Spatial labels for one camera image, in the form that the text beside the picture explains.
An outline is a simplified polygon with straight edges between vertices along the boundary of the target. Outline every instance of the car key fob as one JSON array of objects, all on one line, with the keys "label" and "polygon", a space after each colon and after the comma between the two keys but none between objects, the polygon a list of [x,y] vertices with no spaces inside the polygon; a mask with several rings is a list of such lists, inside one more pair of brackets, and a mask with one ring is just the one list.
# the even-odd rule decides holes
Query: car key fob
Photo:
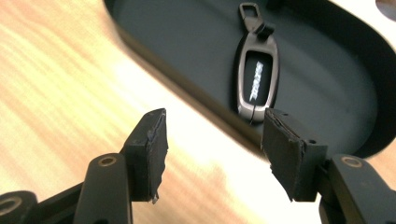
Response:
[{"label": "car key fob", "polygon": [[[254,15],[246,12],[253,9]],[[274,26],[265,24],[254,3],[243,3],[239,11],[247,33],[236,52],[237,108],[239,115],[252,122],[264,120],[264,111],[274,106],[279,76]]]}]

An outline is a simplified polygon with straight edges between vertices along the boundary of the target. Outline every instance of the black tray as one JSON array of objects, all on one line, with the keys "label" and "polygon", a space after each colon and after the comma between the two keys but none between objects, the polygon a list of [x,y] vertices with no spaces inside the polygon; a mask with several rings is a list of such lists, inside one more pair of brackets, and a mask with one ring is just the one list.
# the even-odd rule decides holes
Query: black tray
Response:
[{"label": "black tray", "polygon": [[[242,2],[105,0],[121,38],[164,74],[165,83],[208,109],[236,140],[260,148],[262,125],[249,126],[235,112],[233,59],[245,32]],[[275,108],[326,142],[328,156],[368,157],[387,146],[396,134],[396,54],[388,43],[325,0],[270,1],[276,9],[251,2],[276,25]]]}]

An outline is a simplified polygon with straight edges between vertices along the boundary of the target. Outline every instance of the wood grain surface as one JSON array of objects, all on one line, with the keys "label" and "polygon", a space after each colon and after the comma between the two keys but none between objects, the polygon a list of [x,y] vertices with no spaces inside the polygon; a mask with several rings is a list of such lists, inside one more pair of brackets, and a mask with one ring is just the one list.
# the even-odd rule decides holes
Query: wood grain surface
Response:
[{"label": "wood grain surface", "polygon": [[[395,48],[395,23],[367,10],[356,15],[387,24],[375,27]],[[134,223],[319,223],[318,203],[290,203],[267,162],[148,72],[102,1],[1,1],[0,52],[0,194],[43,201],[76,185],[90,160],[120,151],[143,114],[165,107],[161,199],[133,203]],[[396,142],[369,162],[396,189]]]}]

